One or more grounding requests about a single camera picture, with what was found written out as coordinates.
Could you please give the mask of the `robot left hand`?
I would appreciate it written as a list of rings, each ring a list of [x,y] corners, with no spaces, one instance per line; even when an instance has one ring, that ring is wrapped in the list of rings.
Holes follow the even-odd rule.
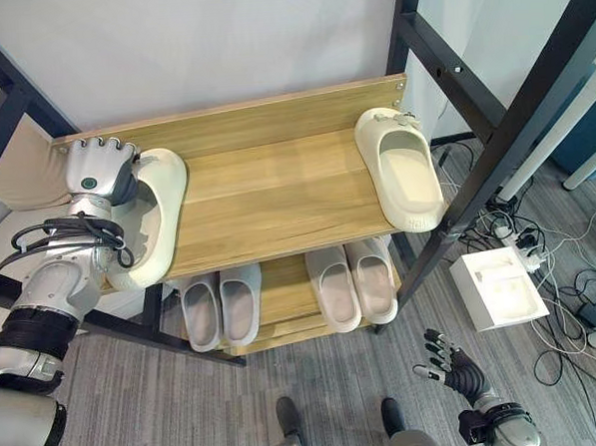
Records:
[[[133,163],[139,154],[135,145],[113,137],[72,142],[65,171],[68,191],[73,196],[98,196],[111,206],[129,202],[138,192]]]

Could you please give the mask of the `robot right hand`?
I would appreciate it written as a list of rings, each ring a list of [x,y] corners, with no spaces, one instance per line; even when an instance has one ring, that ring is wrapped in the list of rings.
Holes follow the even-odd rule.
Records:
[[[431,353],[430,366],[414,365],[415,375],[441,382],[460,393],[471,406],[493,392],[484,371],[446,334],[427,328],[424,338],[424,347]]]

